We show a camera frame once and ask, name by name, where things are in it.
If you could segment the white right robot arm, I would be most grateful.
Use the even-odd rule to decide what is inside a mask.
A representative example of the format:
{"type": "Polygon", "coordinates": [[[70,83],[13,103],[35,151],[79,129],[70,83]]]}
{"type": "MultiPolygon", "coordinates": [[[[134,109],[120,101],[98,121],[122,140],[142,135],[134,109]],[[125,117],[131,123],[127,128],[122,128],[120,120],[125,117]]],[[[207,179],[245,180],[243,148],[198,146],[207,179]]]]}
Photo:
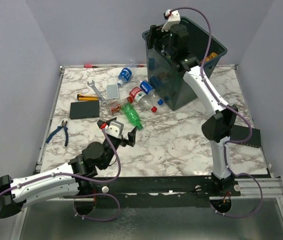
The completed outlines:
{"type": "Polygon", "coordinates": [[[226,167],[223,148],[230,139],[238,108],[221,97],[209,77],[227,50],[190,22],[173,24],[168,31],[151,25],[143,38],[148,80],[170,109],[177,110],[195,99],[204,106],[208,119],[201,130],[212,150],[211,190],[222,196],[235,181],[226,167]]]}

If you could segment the red cap bottle small label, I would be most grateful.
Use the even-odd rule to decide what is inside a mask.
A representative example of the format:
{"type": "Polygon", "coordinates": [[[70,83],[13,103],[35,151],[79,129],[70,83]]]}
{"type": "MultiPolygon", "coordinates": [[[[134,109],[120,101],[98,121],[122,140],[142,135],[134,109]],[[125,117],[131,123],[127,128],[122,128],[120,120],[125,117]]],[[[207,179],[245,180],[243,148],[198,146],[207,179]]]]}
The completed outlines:
{"type": "Polygon", "coordinates": [[[112,101],[112,102],[110,102],[106,105],[107,112],[108,112],[109,115],[113,115],[113,114],[119,112],[124,104],[126,104],[126,103],[131,104],[133,101],[134,100],[130,96],[128,96],[124,99],[112,101]]]}

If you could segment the red label water bottle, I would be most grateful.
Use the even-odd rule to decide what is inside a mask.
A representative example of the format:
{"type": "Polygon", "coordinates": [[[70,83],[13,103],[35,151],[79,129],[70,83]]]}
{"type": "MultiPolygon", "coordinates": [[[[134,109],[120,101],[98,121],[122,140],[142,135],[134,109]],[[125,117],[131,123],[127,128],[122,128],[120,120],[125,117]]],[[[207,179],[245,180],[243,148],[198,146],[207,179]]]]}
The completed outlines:
{"type": "Polygon", "coordinates": [[[158,109],[153,103],[150,96],[148,96],[142,89],[138,86],[134,87],[130,92],[129,96],[143,109],[150,110],[155,113],[158,109]]]}

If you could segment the green plastic bottle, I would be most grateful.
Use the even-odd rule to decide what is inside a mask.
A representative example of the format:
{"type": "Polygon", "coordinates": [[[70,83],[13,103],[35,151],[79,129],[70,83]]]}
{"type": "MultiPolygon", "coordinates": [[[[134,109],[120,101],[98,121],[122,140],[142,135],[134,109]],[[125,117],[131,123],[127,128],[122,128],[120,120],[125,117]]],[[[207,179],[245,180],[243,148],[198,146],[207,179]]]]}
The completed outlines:
{"type": "Polygon", "coordinates": [[[138,130],[143,129],[143,125],[141,123],[140,117],[139,117],[138,113],[136,112],[136,110],[134,109],[134,107],[131,103],[127,102],[127,103],[123,104],[121,106],[121,110],[125,114],[128,121],[133,126],[135,126],[138,130]]]}

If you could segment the orange juice bottle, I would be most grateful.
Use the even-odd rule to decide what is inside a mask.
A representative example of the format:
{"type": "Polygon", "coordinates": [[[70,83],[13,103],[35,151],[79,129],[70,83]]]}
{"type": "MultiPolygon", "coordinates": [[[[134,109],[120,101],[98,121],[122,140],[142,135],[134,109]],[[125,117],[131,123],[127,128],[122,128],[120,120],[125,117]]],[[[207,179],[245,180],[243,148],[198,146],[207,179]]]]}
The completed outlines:
{"type": "Polygon", "coordinates": [[[208,55],[206,58],[205,58],[205,62],[208,62],[214,58],[216,58],[218,56],[218,54],[216,52],[212,52],[210,55],[208,55]]]}

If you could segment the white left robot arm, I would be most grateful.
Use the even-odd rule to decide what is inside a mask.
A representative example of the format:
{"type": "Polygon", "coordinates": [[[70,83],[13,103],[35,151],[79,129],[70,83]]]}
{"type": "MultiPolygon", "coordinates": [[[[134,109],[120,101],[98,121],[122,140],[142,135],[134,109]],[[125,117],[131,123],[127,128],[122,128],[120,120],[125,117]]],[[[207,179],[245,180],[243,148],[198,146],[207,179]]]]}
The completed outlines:
{"type": "Polygon", "coordinates": [[[124,125],[116,118],[99,120],[104,141],[93,141],[81,154],[56,168],[32,176],[0,177],[0,219],[17,215],[34,203],[58,197],[87,198],[108,193],[94,192],[93,184],[107,185],[117,180],[122,166],[118,147],[133,147],[137,127],[122,135],[124,125]]]}

